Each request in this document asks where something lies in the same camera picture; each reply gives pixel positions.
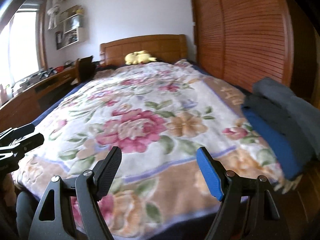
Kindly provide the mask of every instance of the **red object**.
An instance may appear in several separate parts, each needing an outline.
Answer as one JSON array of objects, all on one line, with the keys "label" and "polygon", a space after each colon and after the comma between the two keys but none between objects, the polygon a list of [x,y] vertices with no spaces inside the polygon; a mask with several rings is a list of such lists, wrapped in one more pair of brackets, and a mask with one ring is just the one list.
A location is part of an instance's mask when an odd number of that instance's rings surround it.
[{"label": "red object", "polygon": [[64,70],[64,67],[63,66],[60,66],[60,67],[56,67],[55,70],[60,73]]}]

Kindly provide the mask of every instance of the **screw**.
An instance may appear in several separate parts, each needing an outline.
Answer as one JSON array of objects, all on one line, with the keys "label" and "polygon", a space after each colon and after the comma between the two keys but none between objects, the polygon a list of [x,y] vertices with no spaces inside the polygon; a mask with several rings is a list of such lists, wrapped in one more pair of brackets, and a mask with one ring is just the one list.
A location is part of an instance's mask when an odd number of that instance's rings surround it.
[{"label": "screw", "polygon": [[91,176],[91,174],[92,174],[92,171],[90,171],[90,170],[86,170],[86,171],[83,172],[83,175],[86,176],[86,177]]},{"label": "screw", "polygon": [[52,182],[57,182],[59,179],[60,179],[59,176],[53,176],[53,177],[51,178],[51,181],[52,181]]},{"label": "screw", "polygon": [[235,172],[234,172],[234,171],[231,171],[231,170],[228,170],[228,171],[226,172],[226,175],[227,175],[228,177],[233,177],[233,176],[235,175]]},{"label": "screw", "polygon": [[263,175],[260,175],[259,176],[259,179],[263,182],[267,181],[267,177],[266,176],[263,176]]}]

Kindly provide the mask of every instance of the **window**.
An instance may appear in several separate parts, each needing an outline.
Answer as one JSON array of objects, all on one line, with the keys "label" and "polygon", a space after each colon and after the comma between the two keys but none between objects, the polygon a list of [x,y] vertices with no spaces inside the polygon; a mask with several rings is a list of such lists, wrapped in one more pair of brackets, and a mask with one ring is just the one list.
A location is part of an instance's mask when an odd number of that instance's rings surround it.
[{"label": "window", "polygon": [[27,0],[0,34],[0,84],[4,87],[46,68],[45,2]]}]

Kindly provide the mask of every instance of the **floral blanket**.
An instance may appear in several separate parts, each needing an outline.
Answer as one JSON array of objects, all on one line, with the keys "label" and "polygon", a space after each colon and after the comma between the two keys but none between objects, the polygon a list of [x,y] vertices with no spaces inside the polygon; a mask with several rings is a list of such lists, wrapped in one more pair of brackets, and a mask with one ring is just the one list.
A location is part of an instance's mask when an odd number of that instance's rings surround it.
[{"label": "floral blanket", "polygon": [[[13,178],[41,197],[50,178],[76,176],[113,146],[123,157],[99,206],[115,238],[149,238],[174,223],[216,212],[195,160],[205,146],[240,176],[266,175],[286,191],[275,155],[241,116],[243,94],[185,61],[99,73],[37,127],[44,144],[29,152]],[[81,217],[72,198],[78,227]]]}]

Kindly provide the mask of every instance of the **yellow toy on shelf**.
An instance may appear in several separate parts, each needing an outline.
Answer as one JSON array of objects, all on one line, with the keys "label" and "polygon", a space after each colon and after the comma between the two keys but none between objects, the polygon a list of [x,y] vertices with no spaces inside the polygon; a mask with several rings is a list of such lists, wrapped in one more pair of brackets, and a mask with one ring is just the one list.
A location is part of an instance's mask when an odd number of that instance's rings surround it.
[{"label": "yellow toy on shelf", "polygon": [[144,64],[157,61],[157,59],[155,57],[151,57],[151,55],[146,50],[130,53],[125,56],[124,60],[126,65]]}]

